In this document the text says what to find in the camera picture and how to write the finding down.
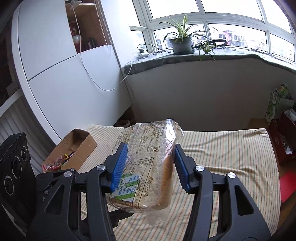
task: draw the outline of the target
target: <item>metal screw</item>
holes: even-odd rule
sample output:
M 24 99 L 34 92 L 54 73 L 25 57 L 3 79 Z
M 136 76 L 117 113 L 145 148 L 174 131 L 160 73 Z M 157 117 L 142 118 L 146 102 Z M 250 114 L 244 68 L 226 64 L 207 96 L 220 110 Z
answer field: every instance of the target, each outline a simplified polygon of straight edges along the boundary
M 98 166 L 96 167 L 96 169 L 97 169 L 98 171 L 103 171 L 103 170 L 105 170 L 105 166 L 104 166 L 104 165 L 98 165 Z
M 205 168 L 204 168 L 203 166 L 198 165 L 198 166 L 195 167 L 195 169 L 196 169 L 197 171 L 202 172 Z
M 230 178 L 235 178 L 235 177 L 236 177 L 235 173 L 233 173 L 233 172 L 228 173 L 228 176 L 229 176 Z
M 66 171 L 64 173 L 64 177 L 71 177 L 71 176 L 72 176 L 72 172 L 70 172 L 70 171 Z

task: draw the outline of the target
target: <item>blue gripper pad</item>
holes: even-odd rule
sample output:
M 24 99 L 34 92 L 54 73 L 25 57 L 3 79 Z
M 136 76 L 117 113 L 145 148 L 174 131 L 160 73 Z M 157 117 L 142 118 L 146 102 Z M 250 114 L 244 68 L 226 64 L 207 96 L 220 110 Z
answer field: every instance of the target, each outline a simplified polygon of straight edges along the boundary
M 126 160 L 128 158 L 128 145 L 124 144 L 122 149 L 121 150 L 120 149 L 121 149 L 121 146 L 118 147 L 118 149 L 115 153 L 115 155 L 117 155 L 118 154 L 117 152 L 118 151 L 120 152 L 119 157 L 117 159 L 117 162 L 116 162 L 115 167 L 112 172 L 112 183 L 110 185 L 110 190 L 112 192 L 114 192 L 115 189 L 119 185 L 119 181 L 120 181 L 121 175 L 123 173 L 123 169 L 126 164 Z
M 189 186 L 189 174 L 186 170 L 185 164 L 181 157 L 181 153 L 179 152 L 177 146 L 175 148 L 175 159 L 174 163 L 177 169 L 177 173 L 179 176 L 179 180 L 181 183 L 182 188 L 188 193 L 190 186 Z

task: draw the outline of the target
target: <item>white cable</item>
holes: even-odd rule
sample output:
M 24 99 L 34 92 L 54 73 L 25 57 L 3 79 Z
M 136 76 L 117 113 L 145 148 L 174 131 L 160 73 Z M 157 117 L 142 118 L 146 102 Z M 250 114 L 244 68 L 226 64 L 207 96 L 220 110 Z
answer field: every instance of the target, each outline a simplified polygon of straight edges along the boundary
M 82 65 L 83 65 L 83 68 L 85 69 L 85 71 L 87 72 L 87 74 L 88 74 L 88 76 L 89 76 L 89 78 L 92 80 L 92 82 L 97 86 L 97 87 L 99 87 L 101 90 L 103 90 L 103 91 L 112 91 L 112 90 L 115 90 L 125 79 L 126 79 L 126 77 L 129 75 L 129 73 L 131 72 L 131 68 L 132 68 L 132 66 L 133 66 L 133 58 L 131 59 L 131 67 L 130 67 L 130 70 L 129 70 L 129 72 L 128 72 L 128 74 L 123 78 L 123 80 L 122 81 L 120 81 L 120 83 L 115 87 L 115 88 L 113 88 L 113 89 L 111 89 L 111 90 L 105 90 L 105 89 L 103 89 L 103 88 L 101 88 L 100 86 L 98 86 L 97 84 L 96 84 L 96 82 L 93 80 L 93 78 L 91 77 L 91 75 L 89 74 L 89 72 L 87 71 L 87 69 L 86 69 L 86 67 L 85 67 L 85 65 L 84 65 L 84 63 L 83 63 L 83 60 L 82 60 L 82 54 L 81 54 L 81 35 L 80 35 L 80 28 L 79 28 L 79 24 L 78 24 L 78 21 L 77 21 L 77 17 L 76 17 L 76 13 L 75 13 L 75 10 L 74 10 L 74 7 L 73 7 L 73 5 L 70 3 L 70 5 L 72 6 L 72 9 L 73 9 L 73 12 L 74 12 L 74 15 L 75 15 L 75 20 L 76 20 L 76 23 L 77 23 L 77 27 L 78 27 L 78 32 L 79 32 L 79 37 L 80 37 L 80 59 L 81 59 L 81 63 L 82 63 Z

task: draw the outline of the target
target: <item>plastic bread bag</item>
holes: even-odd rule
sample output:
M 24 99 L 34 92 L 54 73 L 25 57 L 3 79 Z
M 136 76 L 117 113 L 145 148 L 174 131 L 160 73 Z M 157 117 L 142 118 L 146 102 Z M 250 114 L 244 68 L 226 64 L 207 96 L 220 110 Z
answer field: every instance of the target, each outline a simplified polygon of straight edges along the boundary
M 173 120 L 137 123 L 125 128 L 112 151 L 128 144 L 128 159 L 118 188 L 107 203 L 130 213 L 146 213 L 149 224 L 165 219 L 172 196 L 175 144 L 183 131 Z

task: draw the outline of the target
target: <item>gray pot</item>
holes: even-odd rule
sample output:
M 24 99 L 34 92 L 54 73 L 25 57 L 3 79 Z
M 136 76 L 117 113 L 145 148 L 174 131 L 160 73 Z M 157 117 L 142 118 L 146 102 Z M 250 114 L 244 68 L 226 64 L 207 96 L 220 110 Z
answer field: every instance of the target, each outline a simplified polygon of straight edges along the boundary
M 184 55 L 184 54 L 192 54 L 194 53 L 194 50 L 191 48 L 191 38 L 186 37 L 183 39 L 183 42 L 181 42 L 181 39 L 178 39 L 177 42 L 175 42 L 176 39 L 170 39 L 170 43 L 173 46 L 174 49 L 174 55 Z

